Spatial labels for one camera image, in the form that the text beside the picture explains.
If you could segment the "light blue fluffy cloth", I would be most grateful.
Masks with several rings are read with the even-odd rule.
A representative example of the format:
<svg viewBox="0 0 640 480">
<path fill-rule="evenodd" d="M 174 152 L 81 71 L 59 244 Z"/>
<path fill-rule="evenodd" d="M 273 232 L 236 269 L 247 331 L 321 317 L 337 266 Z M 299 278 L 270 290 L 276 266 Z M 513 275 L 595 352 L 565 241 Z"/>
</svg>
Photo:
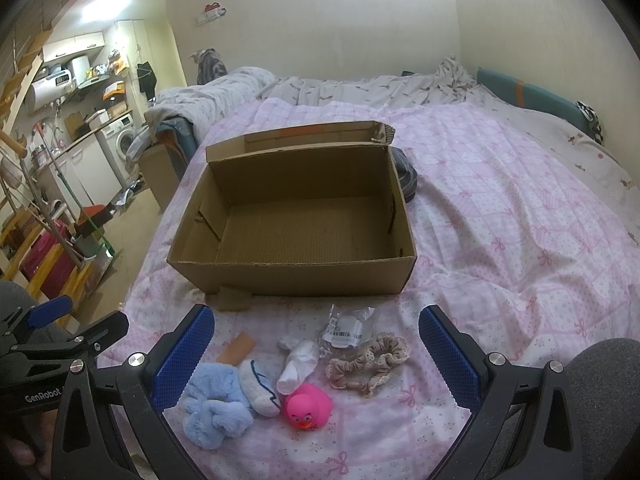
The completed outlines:
<svg viewBox="0 0 640 480">
<path fill-rule="evenodd" d="M 229 364 L 198 364 L 184 388 L 181 407 L 183 432 L 207 451 L 241 437 L 254 422 L 238 370 Z"/>
</svg>

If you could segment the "white sock with blue stripe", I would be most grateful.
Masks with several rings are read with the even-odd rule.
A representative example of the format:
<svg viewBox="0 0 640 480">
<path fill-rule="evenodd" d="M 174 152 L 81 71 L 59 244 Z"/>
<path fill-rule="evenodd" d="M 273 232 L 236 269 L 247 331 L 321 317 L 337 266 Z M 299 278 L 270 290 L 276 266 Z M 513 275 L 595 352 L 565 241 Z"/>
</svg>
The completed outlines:
<svg viewBox="0 0 640 480">
<path fill-rule="evenodd" d="M 240 387 L 250 407 L 265 418 L 280 414 L 281 402 L 277 389 L 253 359 L 245 359 L 238 367 Z"/>
</svg>

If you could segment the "clear plastic bag with label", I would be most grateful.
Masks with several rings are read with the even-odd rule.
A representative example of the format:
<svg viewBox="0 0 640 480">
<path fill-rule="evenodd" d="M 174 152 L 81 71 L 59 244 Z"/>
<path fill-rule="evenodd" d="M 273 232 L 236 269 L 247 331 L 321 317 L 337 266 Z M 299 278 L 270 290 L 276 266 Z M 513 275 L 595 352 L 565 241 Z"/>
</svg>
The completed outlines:
<svg viewBox="0 0 640 480">
<path fill-rule="evenodd" d="M 332 304 L 320 340 L 333 349 L 357 348 L 372 337 L 375 321 L 375 308 L 343 309 Z"/>
</svg>

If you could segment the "pink rubber duck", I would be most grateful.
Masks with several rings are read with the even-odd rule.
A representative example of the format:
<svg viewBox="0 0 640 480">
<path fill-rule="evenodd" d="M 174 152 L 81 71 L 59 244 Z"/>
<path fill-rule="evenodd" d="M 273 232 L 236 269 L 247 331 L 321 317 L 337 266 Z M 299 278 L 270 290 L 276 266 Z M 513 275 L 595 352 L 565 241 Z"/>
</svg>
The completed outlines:
<svg viewBox="0 0 640 480">
<path fill-rule="evenodd" d="M 326 426 L 332 408 L 332 400 L 323 390 L 304 382 L 284 399 L 282 413 L 294 429 L 314 431 Z"/>
</svg>

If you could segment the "red suitcase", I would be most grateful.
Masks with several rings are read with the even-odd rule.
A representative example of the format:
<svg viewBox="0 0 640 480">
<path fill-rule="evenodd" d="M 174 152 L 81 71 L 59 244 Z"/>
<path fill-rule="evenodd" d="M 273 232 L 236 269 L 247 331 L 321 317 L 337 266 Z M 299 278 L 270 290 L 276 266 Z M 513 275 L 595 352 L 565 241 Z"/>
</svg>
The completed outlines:
<svg viewBox="0 0 640 480">
<path fill-rule="evenodd" d="M 57 297 L 74 269 L 63 245 L 47 230 L 42 230 L 35 238 L 20 265 L 28 281 L 27 291 L 36 299 L 41 295 L 48 299 Z"/>
</svg>

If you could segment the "pink patterned quilt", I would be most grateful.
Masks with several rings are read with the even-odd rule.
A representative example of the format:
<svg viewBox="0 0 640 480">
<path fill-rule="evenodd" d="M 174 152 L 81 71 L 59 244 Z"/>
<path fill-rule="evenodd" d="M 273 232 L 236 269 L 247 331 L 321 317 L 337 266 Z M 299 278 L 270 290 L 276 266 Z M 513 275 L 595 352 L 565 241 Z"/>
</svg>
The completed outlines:
<svg viewBox="0 0 640 480">
<path fill-rule="evenodd" d="M 333 389 L 317 368 L 310 383 L 333 403 L 321 429 L 296 430 L 283 416 L 260 416 L 216 450 L 188 443 L 206 478 L 428 477 L 470 417 L 421 344 L 419 316 L 430 304 L 512 364 L 568 363 L 600 341 L 639 335 L 638 217 L 612 193 L 585 183 L 585 164 L 564 165 L 558 151 L 469 103 L 386 112 L 270 98 L 244 104 L 209 128 L 126 300 L 129 333 L 108 358 L 150 350 L 198 302 L 221 305 L 219 292 L 202 292 L 167 261 L 209 145 L 259 131 L 367 120 L 394 128 L 392 146 L 418 174 L 416 196 L 406 203 L 418 258 L 405 287 L 397 295 L 335 297 L 231 289 L 242 308 L 218 315 L 205 359 L 213 361 L 247 332 L 258 363 L 276 376 L 285 364 L 279 340 L 318 337 L 332 304 L 375 308 L 375 331 L 404 337 L 410 358 L 370 398 Z"/>
</svg>

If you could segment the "white kitchen cabinet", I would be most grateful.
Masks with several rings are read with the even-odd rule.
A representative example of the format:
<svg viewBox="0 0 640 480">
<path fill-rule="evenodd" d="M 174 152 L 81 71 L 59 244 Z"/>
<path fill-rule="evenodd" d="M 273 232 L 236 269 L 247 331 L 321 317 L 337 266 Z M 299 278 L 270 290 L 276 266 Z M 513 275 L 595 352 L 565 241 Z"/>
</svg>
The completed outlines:
<svg viewBox="0 0 640 480">
<path fill-rule="evenodd" d="M 108 162 L 95 134 L 59 154 L 36 172 L 37 183 L 49 200 L 62 200 L 77 219 L 81 208 L 107 205 L 122 185 Z"/>
</svg>

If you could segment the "brown bedside cardboard box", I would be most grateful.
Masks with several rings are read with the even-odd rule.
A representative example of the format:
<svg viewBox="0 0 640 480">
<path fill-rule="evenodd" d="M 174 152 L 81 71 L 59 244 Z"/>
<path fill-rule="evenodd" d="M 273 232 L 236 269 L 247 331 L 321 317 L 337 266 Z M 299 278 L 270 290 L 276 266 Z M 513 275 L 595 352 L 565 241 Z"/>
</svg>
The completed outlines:
<svg viewBox="0 0 640 480">
<path fill-rule="evenodd" d="M 177 191 L 179 178 L 165 145 L 145 150 L 138 162 L 142 176 L 161 210 L 165 210 Z"/>
</svg>

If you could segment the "dark grey cloth behind box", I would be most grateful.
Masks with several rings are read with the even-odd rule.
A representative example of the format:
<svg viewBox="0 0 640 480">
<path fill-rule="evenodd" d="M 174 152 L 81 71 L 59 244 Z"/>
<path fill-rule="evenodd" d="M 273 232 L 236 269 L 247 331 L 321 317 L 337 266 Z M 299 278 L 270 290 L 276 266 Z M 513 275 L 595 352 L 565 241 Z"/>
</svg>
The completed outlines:
<svg viewBox="0 0 640 480">
<path fill-rule="evenodd" d="M 395 164 L 398 180 L 401 187 L 402 196 L 406 203 L 410 203 L 416 196 L 416 187 L 418 186 L 418 174 L 409 162 L 406 154 L 399 148 L 392 146 L 393 161 Z"/>
</svg>

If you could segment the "white washing machine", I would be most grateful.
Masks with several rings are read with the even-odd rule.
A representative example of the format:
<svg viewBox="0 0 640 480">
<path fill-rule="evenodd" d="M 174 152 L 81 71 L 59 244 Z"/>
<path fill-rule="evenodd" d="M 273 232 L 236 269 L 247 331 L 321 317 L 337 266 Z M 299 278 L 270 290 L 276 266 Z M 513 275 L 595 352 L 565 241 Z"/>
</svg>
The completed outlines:
<svg viewBox="0 0 640 480">
<path fill-rule="evenodd" d="M 126 154 L 136 132 L 134 118 L 127 113 L 114 118 L 96 134 L 102 151 L 122 188 L 130 180 L 131 169 L 127 166 Z"/>
</svg>

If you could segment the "open cardboard box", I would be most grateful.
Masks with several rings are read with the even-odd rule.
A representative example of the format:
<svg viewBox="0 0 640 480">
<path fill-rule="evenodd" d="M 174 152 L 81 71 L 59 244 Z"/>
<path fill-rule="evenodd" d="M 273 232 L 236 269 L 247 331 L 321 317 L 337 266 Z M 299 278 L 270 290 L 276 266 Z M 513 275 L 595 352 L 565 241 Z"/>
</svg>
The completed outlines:
<svg viewBox="0 0 640 480">
<path fill-rule="evenodd" d="M 418 254 L 394 136 L 367 120 L 209 145 L 168 263 L 206 294 L 399 294 Z"/>
</svg>

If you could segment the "teal orange folded blanket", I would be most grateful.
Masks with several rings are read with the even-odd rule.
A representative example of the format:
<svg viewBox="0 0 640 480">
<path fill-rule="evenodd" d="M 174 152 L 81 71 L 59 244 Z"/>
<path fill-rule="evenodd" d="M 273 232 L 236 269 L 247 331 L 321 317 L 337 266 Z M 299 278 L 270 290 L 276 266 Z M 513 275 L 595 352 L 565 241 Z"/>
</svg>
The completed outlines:
<svg viewBox="0 0 640 480">
<path fill-rule="evenodd" d="M 175 172 L 182 177 L 198 149 L 192 122 L 181 116 L 168 117 L 152 129 L 154 139 L 168 151 Z"/>
</svg>

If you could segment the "white water heater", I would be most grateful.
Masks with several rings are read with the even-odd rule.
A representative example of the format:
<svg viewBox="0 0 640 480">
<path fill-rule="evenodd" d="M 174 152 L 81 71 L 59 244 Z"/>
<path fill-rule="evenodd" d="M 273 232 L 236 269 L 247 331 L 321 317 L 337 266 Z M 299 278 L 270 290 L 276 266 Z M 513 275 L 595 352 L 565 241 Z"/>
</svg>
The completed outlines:
<svg viewBox="0 0 640 480">
<path fill-rule="evenodd" d="M 66 64 L 52 65 L 46 76 L 35 80 L 29 87 L 26 106 L 30 114 L 41 107 L 66 96 L 85 82 L 90 70 L 88 55 L 78 55 Z"/>
</svg>

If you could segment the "grey striped plush on bed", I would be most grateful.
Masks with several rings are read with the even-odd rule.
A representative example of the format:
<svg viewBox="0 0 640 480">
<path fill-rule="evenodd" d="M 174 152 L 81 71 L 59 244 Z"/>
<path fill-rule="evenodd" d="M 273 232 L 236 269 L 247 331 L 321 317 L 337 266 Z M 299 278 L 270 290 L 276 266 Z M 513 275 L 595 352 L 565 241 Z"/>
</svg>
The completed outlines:
<svg viewBox="0 0 640 480">
<path fill-rule="evenodd" d="M 196 83 L 200 86 L 228 75 L 227 67 L 214 48 L 197 50 L 190 55 L 190 58 L 198 66 Z"/>
</svg>

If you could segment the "yellow wooden ladder frame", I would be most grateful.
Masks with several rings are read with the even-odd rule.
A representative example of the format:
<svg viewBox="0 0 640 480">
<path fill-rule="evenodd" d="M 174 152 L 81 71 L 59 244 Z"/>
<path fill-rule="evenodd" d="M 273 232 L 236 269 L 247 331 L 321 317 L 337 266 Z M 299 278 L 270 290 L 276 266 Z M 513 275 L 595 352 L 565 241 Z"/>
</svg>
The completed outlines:
<svg viewBox="0 0 640 480">
<path fill-rule="evenodd" d="M 56 324 L 71 330 L 78 324 L 81 301 L 92 287 L 96 257 L 74 263 L 62 224 L 54 232 L 56 235 L 35 211 L 26 207 L 14 211 L 1 228 L 1 279 L 23 286 L 37 304 L 58 296 L 70 298 L 70 313 Z"/>
</svg>

